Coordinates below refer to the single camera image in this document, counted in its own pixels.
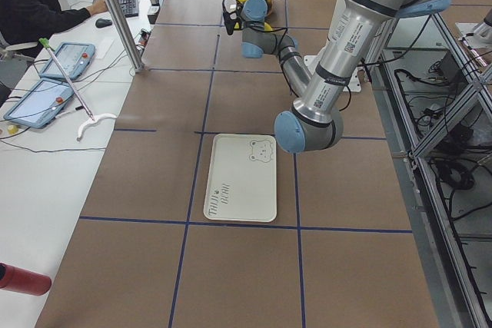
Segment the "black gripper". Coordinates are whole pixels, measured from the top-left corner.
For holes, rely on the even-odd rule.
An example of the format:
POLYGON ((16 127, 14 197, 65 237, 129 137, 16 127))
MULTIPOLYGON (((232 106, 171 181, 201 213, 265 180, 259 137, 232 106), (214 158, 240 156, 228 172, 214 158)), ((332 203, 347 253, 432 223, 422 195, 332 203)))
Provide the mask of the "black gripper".
POLYGON ((229 31, 242 31, 244 27, 244 18, 242 17, 242 4, 236 5, 228 13, 228 30, 229 31))

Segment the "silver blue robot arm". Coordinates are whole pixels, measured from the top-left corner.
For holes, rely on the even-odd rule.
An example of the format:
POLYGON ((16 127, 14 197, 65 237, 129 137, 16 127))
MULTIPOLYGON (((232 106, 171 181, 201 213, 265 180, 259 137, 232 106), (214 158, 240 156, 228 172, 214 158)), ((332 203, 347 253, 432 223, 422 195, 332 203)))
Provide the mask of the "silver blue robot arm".
POLYGON ((385 21, 442 12, 451 0, 344 0, 344 3, 344 11, 335 20, 333 36, 321 49, 314 70, 309 70, 303 62, 293 38, 278 30, 265 29, 267 0, 246 0, 237 3, 233 11, 223 11, 227 33, 242 33, 243 56, 276 56, 288 84, 298 95, 291 109, 281 112, 274 122, 277 143, 289 153, 324 150, 340 140, 343 121, 335 103, 385 21))

